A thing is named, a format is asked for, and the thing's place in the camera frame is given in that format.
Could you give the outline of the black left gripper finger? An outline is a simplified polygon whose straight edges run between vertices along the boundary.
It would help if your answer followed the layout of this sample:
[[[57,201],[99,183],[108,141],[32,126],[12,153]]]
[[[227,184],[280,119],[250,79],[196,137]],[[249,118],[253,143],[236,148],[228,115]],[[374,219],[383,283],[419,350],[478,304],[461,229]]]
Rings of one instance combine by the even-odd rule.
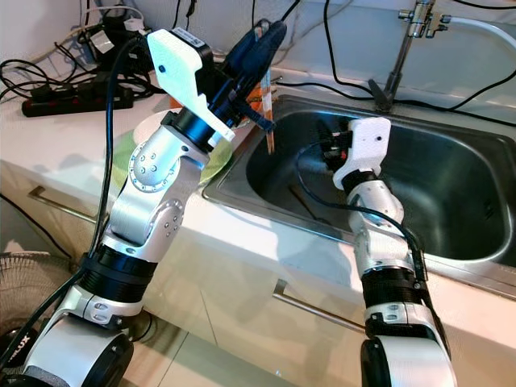
[[[280,48],[281,42],[285,39],[288,31],[286,23],[282,21],[259,21],[258,23],[270,23],[270,30],[262,37],[263,48],[266,49],[266,57],[262,60],[257,74],[246,76],[246,86],[248,88],[254,88],[261,78],[264,77],[266,70],[272,66],[273,57],[276,55],[276,51]]]
[[[262,37],[270,30],[270,23],[256,23],[244,34],[226,56],[228,75],[255,75],[266,57]]]

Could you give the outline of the beige kitchen cabinet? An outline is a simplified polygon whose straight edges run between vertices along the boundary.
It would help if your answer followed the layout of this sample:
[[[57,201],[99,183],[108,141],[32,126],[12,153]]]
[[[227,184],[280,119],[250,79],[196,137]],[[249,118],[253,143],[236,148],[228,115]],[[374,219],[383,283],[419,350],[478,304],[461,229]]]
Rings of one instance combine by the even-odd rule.
[[[361,387],[366,336],[273,298],[286,293],[364,325],[352,247],[191,197],[144,309],[305,387]],[[516,300],[434,274],[432,301],[458,387],[516,387]]]

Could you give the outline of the metal faucet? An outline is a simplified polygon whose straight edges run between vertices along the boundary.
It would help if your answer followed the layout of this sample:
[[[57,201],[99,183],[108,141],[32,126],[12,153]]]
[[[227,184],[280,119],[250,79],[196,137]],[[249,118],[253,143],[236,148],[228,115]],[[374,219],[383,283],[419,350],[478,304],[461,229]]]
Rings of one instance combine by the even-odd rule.
[[[434,6],[435,0],[415,0],[412,10],[398,11],[398,18],[406,24],[406,29],[394,66],[388,73],[383,87],[375,80],[366,81],[371,89],[373,110],[376,113],[391,113],[403,77],[403,66],[405,66],[413,41],[420,40],[420,38],[431,40],[439,31],[448,30],[451,16],[434,12]]]

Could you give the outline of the large black power adapter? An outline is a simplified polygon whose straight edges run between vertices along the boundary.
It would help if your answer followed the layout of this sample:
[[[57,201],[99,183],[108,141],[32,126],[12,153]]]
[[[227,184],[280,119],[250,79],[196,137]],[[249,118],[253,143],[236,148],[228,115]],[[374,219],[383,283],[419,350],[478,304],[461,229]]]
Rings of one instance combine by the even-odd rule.
[[[125,16],[106,16],[85,30],[85,43],[91,52],[96,70],[109,73],[115,59],[122,48],[125,48],[133,38],[143,37],[144,24],[140,19],[125,18]],[[152,59],[145,42],[140,42],[130,49],[124,58],[122,70],[143,75],[152,71]]]

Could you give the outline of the stainless steel sink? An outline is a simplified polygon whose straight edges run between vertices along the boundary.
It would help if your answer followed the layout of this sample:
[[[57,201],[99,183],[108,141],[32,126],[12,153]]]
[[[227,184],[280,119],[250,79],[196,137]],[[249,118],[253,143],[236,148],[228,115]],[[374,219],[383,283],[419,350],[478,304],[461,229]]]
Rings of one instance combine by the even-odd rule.
[[[273,104],[274,152],[250,134],[204,188],[212,202],[332,242],[352,240],[346,196],[312,148],[320,121],[350,121],[371,111],[298,96]],[[420,240],[428,268],[516,300],[516,140],[392,115],[381,177],[401,200],[403,224]]]

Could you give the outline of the black power strip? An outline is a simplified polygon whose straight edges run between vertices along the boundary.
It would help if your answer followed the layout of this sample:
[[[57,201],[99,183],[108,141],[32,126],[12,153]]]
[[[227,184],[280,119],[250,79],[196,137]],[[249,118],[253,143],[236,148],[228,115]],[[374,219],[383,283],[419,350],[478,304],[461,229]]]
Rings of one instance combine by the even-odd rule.
[[[93,113],[107,107],[106,82],[85,82],[81,85],[42,85],[30,89],[22,102],[25,117],[49,117],[57,114]]]

